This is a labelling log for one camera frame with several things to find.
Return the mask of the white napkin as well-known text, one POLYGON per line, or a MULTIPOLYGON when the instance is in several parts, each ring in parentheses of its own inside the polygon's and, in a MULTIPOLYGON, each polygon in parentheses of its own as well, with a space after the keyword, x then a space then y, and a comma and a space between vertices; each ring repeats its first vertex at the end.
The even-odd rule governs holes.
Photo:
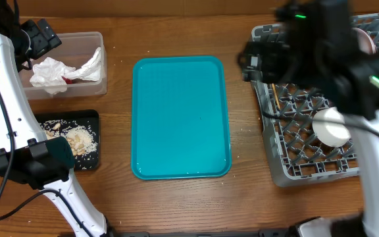
POLYGON ((66 82, 62 77, 74 82, 96 82, 101 77, 101 48, 95 50, 92 58, 79 69, 66 66, 63 62, 47 57, 43 62, 33 66, 33 76, 30 83, 33 87, 46 87, 45 91, 50 94, 65 92, 66 82), (49 86, 59 86, 58 89, 47 89, 49 86))

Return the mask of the wooden chopstick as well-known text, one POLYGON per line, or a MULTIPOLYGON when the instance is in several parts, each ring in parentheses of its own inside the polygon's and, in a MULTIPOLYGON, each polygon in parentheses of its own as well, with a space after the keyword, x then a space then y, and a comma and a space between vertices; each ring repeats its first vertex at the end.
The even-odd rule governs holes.
POLYGON ((272 91, 273 91, 273 95, 274 95, 274 100, 276 102, 276 106, 277 106, 278 110, 280 110, 280 103, 278 100, 278 94, 276 93, 276 86, 274 84, 271 84, 271 86, 272 86, 272 91))

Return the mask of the red snack wrapper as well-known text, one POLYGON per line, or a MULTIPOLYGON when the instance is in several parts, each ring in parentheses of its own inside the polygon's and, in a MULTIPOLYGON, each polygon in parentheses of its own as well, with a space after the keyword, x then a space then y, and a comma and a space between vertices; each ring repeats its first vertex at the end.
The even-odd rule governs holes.
POLYGON ((65 77, 62 77, 62 79, 66 82, 66 84, 72 84, 73 83, 73 81, 71 79, 68 79, 65 77))

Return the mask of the white bowl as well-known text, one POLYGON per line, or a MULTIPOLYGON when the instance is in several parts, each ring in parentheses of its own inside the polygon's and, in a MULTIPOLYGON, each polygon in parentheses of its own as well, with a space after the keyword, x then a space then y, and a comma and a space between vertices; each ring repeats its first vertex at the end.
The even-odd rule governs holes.
POLYGON ((317 112, 312 122, 315 135, 327 146, 345 145, 351 139, 349 130, 344 125, 328 122, 329 120, 344 122, 344 117, 335 107, 317 112))

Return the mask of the pink plate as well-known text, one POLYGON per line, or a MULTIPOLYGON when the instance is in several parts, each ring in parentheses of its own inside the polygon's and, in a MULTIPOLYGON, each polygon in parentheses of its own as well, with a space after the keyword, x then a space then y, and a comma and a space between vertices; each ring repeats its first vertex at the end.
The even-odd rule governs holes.
POLYGON ((376 45, 374 44, 372 38, 362 29, 353 28, 357 33, 359 49, 367 54, 374 54, 376 52, 376 45))

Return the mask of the rice and peanut leftovers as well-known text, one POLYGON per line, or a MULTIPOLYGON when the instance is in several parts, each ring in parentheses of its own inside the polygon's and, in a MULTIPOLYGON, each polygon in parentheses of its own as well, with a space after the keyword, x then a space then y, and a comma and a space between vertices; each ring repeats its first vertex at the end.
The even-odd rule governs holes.
POLYGON ((91 160, 95 158, 99 142, 89 124, 81 125, 77 120, 59 119, 40 122, 39 125, 48 140, 58 137, 65 138, 76 159, 91 160))

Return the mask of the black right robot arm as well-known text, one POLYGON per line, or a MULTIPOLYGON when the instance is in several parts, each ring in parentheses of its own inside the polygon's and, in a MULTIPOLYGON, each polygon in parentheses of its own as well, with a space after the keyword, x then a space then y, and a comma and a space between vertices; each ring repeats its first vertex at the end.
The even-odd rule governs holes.
POLYGON ((365 200, 354 217, 314 217, 288 236, 379 236, 379 51, 359 47, 348 1, 289 1, 276 19, 285 38, 250 41, 237 62, 247 81, 316 88, 344 116, 356 154, 365 200))

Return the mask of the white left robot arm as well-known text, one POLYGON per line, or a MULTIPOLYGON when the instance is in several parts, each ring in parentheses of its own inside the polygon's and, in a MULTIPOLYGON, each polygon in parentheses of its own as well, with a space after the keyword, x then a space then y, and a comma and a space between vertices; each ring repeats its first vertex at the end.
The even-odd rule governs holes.
POLYGON ((75 174, 75 160, 64 137, 47 139, 28 103, 19 72, 58 47, 61 40, 47 21, 19 22, 18 5, 0 0, 0 199, 7 181, 27 184, 36 194, 0 221, 40 195, 50 199, 76 236, 114 236, 106 217, 87 197, 75 174))

